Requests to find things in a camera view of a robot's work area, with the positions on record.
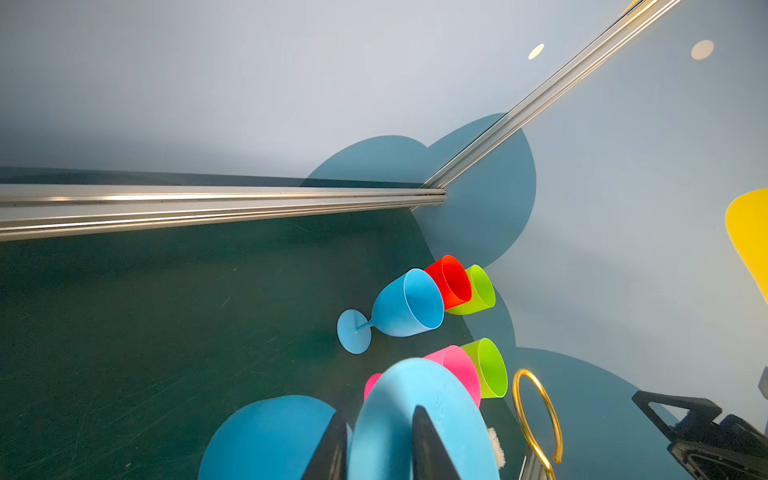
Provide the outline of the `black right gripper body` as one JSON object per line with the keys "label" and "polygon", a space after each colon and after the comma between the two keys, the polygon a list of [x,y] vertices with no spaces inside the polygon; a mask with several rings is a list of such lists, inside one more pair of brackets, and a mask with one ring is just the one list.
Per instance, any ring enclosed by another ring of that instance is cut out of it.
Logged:
{"label": "black right gripper body", "polygon": [[694,479],[767,478],[767,436],[736,415],[689,413],[672,432],[668,451]]}

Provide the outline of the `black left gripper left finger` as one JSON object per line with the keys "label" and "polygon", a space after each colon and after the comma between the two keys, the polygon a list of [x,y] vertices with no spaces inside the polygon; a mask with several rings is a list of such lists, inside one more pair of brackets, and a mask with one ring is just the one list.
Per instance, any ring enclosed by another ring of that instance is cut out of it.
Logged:
{"label": "black left gripper left finger", "polygon": [[347,423],[339,413],[335,413],[320,438],[301,479],[345,480],[347,464]]}

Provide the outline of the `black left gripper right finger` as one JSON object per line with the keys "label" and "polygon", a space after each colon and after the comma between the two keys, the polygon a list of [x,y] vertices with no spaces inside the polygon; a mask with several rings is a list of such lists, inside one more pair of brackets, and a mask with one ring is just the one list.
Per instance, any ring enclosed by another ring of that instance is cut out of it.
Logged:
{"label": "black left gripper right finger", "polygon": [[415,480],[459,480],[459,474],[433,424],[421,405],[411,422],[412,471]]}

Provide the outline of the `blue wine glass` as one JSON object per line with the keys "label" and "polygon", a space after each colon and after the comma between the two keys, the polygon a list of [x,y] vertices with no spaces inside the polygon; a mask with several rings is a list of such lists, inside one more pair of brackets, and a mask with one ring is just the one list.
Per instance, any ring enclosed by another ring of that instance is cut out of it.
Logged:
{"label": "blue wine glass", "polygon": [[342,312],[337,337],[346,351],[362,354],[371,344],[373,329],[402,338],[435,330],[443,321],[444,303],[437,284],[426,271],[413,268],[382,289],[369,318],[355,309]]}
{"label": "blue wine glass", "polygon": [[251,403],[214,433],[199,467],[201,479],[301,479],[331,417],[348,428],[346,479],[414,479],[411,422],[426,408],[460,479],[499,476],[485,421],[470,404],[413,405],[384,391],[362,405],[353,426],[329,404],[304,395]]}

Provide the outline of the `green wine glass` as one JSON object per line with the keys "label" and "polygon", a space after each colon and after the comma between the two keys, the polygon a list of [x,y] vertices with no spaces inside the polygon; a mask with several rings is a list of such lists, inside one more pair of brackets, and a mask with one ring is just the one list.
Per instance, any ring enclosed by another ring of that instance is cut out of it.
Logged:
{"label": "green wine glass", "polygon": [[496,293],[488,274],[479,265],[472,265],[465,272],[471,285],[469,302],[447,310],[453,315],[471,315],[493,308],[496,305]]}
{"label": "green wine glass", "polygon": [[482,399],[503,398],[509,387],[508,373],[502,354],[489,338],[461,346],[470,357],[477,373]]}

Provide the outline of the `pink wine glass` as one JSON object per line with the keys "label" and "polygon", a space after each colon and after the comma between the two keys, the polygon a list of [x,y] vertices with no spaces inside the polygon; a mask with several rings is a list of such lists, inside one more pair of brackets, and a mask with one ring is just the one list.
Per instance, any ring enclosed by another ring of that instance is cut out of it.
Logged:
{"label": "pink wine glass", "polygon": [[476,367],[469,354],[457,345],[426,356],[398,360],[384,371],[372,374],[363,389],[363,404],[374,396],[383,396],[384,391],[413,405],[426,401],[426,405],[437,407],[445,401],[463,408],[472,404],[479,410],[482,402]]}

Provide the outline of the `red wine glass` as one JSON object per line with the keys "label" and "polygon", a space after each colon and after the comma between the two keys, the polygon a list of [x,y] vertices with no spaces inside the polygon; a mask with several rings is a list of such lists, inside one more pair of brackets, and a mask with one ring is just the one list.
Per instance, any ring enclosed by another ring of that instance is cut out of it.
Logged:
{"label": "red wine glass", "polygon": [[425,269],[437,285],[446,311],[468,303],[472,298],[469,275],[453,256],[445,255]]}

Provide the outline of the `white cleaning brush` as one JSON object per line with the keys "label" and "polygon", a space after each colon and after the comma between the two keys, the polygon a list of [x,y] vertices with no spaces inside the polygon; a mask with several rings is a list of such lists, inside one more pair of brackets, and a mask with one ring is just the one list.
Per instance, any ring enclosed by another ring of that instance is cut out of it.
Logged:
{"label": "white cleaning brush", "polygon": [[496,430],[493,427],[489,427],[487,429],[487,432],[493,447],[494,458],[495,458],[497,469],[501,470],[506,465],[504,450],[501,446]]}

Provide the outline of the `horizontal aluminium back rail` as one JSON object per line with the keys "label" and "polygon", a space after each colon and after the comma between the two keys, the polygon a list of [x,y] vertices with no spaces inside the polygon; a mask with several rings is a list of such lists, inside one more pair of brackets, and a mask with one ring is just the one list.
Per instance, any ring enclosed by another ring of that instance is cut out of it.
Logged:
{"label": "horizontal aluminium back rail", "polygon": [[436,206],[447,198],[424,188],[4,184],[1,239]]}

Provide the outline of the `right aluminium corner post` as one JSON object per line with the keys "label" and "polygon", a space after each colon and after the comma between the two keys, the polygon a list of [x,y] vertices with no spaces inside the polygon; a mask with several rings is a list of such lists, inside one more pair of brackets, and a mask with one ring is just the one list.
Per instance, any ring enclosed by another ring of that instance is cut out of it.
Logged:
{"label": "right aluminium corner post", "polygon": [[447,187],[679,3],[680,0],[647,0],[631,4],[608,29],[457,153],[423,186],[427,189]]}

